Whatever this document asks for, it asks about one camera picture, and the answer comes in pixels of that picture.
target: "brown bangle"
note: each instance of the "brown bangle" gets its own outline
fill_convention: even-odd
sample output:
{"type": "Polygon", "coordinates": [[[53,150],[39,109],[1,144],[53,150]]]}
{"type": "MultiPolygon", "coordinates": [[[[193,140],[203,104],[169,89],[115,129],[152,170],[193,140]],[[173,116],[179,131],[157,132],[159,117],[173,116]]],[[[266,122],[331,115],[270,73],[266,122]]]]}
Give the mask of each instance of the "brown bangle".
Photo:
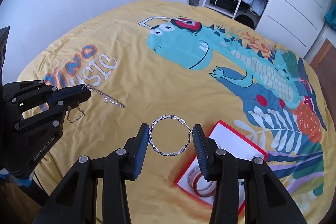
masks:
{"type": "Polygon", "coordinates": [[[194,193],[201,198],[208,198],[215,194],[216,192],[216,181],[211,181],[210,185],[207,188],[204,189],[198,189],[197,183],[199,179],[202,177],[202,173],[200,171],[200,168],[197,167],[194,170],[192,170],[188,175],[188,183],[190,187],[193,189],[194,193]]]}

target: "dinosaur hand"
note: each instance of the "dinosaur hand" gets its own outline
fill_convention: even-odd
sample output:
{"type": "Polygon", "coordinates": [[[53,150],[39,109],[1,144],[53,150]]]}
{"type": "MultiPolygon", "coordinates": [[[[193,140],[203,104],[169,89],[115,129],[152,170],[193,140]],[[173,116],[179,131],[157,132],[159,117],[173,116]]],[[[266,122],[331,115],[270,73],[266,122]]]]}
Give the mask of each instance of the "dinosaur hand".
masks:
{"type": "Polygon", "coordinates": [[[214,78],[222,78],[224,76],[224,71],[223,71],[223,69],[221,69],[219,67],[216,67],[213,70],[213,73],[209,73],[209,74],[214,78]]]}

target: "purple stripe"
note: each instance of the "purple stripe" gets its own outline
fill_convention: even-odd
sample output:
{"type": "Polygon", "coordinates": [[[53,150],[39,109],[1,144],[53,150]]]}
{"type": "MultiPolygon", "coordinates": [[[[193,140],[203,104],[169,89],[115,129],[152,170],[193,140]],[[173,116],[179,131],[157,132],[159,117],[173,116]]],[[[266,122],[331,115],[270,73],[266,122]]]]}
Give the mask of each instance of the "purple stripe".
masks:
{"type": "Polygon", "coordinates": [[[314,155],[314,154],[322,154],[323,152],[319,151],[319,152],[314,152],[314,153],[311,153],[311,154],[301,154],[301,155],[290,155],[290,154],[286,154],[286,153],[283,153],[283,152],[277,152],[277,151],[267,151],[267,153],[271,154],[273,156],[285,156],[285,157],[289,157],[289,158],[296,158],[298,156],[311,156],[311,155],[314,155]]]}
{"type": "Polygon", "coordinates": [[[319,178],[319,177],[323,177],[323,172],[316,172],[316,173],[312,173],[310,175],[307,175],[305,177],[299,178],[295,181],[293,181],[287,188],[287,191],[292,194],[297,188],[299,188],[300,186],[304,185],[305,183],[307,183],[309,180],[314,179],[314,178],[319,178]]]}
{"type": "Polygon", "coordinates": [[[304,163],[304,162],[307,162],[307,161],[310,161],[310,160],[313,160],[313,159],[316,159],[316,158],[319,158],[319,157],[322,157],[323,155],[317,155],[315,157],[312,157],[310,159],[307,159],[307,160],[302,160],[300,162],[297,162],[295,164],[288,164],[288,165],[270,165],[269,167],[273,170],[273,171],[276,171],[276,170],[284,170],[284,169],[289,169],[289,168],[292,168],[292,167],[295,167],[295,166],[299,166],[300,164],[304,163]]]}

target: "silver screw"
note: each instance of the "silver screw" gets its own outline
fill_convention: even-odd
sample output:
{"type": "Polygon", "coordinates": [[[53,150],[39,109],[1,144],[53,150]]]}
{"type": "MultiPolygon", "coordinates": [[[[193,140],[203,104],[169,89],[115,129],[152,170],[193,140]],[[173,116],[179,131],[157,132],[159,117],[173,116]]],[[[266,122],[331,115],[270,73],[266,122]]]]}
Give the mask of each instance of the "silver screw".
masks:
{"type": "Polygon", "coordinates": [[[79,158],[78,161],[79,161],[81,164],[83,164],[83,163],[87,162],[88,159],[89,159],[89,158],[88,158],[87,156],[81,156],[81,157],[79,158]]]}
{"type": "Polygon", "coordinates": [[[255,157],[254,158],[254,162],[256,164],[263,164],[264,160],[262,158],[260,158],[260,157],[255,157]]]}
{"type": "Polygon", "coordinates": [[[117,154],[118,154],[118,155],[125,155],[125,154],[126,154],[126,149],[124,149],[124,148],[119,148],[119,149],[117,150],[117,154]]]}
{"type": "Polygon", "coordinates": [[[219,148],[216,150],[216,153],[218,155],[224,156],[226,154],[226,150],[219,148]]]}

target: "bed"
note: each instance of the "bed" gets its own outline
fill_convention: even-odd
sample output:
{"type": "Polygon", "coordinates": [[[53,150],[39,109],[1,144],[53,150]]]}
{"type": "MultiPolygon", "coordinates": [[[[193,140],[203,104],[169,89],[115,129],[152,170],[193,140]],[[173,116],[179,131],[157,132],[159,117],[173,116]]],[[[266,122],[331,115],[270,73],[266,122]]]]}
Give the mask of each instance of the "bed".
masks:
{"type": "MultiPolygon", "coordinates": [[[[107,156],[142,123],[173,114],[207,133],[223,120],[267,151],[268,164],[309,224],[319,223],[330,207],[336,134],[316,74],[282,45],[215,11],[159,0],[121,6],[53,42],[18,78],[33,79],[58,88],[91,84],[126,106],[92,93],[80,105],[86,115],[64,122],[63,137],[35,170],[48,194],[81,155],[107,156]]],[[[70,118],[79,114],[73,110],[70,118]]],[[[153,139],[172,152],[187,135],[178,122],[165,120],[153,139]]],[[[211,207],[174,184],[193,157],[192,144],[176,157],[148,147],[141,175],[126,183],[133,223],[209,222],[211,207]]]]}

